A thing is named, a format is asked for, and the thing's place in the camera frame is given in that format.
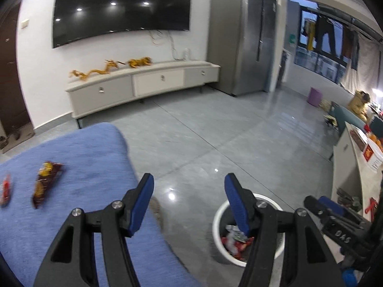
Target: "purple trash bin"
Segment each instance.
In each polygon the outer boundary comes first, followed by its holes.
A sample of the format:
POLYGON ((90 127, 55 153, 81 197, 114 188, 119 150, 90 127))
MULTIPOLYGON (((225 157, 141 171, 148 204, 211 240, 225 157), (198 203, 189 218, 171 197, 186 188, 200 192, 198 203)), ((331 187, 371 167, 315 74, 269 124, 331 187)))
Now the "purple trash bin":
POLYGON ((309 97, 307 98, 307 102, 311 105, 313 105, 314 107, 318 107, 321 100, 322 100, 322 93, 321 91, 315 89, 315 88, 311 88, 310 90, 310 94, 309 94, 309 97))

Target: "television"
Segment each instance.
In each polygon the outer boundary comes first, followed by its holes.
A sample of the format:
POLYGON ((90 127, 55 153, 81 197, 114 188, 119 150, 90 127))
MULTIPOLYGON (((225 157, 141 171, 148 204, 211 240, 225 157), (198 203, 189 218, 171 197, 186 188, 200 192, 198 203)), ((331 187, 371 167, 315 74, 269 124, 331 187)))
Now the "television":
POLYGON ((190 0, 56 0, 53 47, 132 30, 189 30, 190 0))

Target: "tv stand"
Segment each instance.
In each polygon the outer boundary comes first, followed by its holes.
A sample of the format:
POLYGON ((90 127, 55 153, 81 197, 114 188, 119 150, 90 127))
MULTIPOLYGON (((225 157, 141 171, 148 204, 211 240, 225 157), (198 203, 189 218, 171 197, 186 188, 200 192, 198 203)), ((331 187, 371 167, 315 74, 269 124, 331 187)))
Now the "tv stand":
POLYGON ((220 66, 206 61, 170 61, 139 68, 121 68, 110 74, 69 83, 72 117, 77 120, 133 100, 218 82, 220 66))

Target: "white curtain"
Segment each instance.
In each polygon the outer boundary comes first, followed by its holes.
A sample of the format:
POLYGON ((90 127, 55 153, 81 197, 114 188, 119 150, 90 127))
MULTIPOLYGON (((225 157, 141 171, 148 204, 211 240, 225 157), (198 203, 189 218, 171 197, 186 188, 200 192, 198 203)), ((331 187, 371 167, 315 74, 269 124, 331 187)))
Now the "white curtain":
POLYGON ((364 91, 373 99, 372 89, 377 87, 379 77, 379 45, 358 32, 359 61, 358 71, 351 68, 351 60, 347 64, 346 73, 340 80, 342 86, 350 93, 364 91))

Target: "tile floor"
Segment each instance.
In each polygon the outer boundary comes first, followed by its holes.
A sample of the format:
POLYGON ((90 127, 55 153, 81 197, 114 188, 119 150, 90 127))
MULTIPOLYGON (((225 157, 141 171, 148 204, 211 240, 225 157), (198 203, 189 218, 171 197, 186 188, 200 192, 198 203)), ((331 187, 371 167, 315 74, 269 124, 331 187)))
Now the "tile floor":
MULTIPOLYGON (((224 176, 234 172, 244 187, 288 211, 307 195, 330 196, 328 157, 338 135, 323 114, 288 89, 233 98, 204 87, 202 94, 193 88, 121 105, 83 124, 107 121, 121 130, 137 177, 150 172, 156 179, 164 236, 176 255, 204 286, 234 287, 243 269, 223 262, 211 235, 226 199, 224 176)), ((1 155, 0 162, 75 129, 74 120, 54 127, 1 155)), ((271 286, 279 286, 281 263, 282 257, 271 286)))

